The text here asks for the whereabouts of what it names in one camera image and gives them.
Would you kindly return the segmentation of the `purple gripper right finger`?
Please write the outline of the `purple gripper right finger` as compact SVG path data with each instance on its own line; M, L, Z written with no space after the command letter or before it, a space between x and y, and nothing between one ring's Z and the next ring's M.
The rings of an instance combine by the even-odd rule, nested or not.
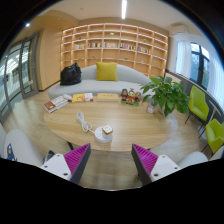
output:
M132 145L131 154L143 186L180 170L168 156L157 156L136 144Z

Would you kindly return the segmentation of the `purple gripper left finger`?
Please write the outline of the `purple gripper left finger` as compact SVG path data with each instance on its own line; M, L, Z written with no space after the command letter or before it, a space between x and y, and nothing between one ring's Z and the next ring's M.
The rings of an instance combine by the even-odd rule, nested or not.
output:
M90 144L85 144L65 155L55 154L41 166L41 169L78 184L90 154L91 146Z

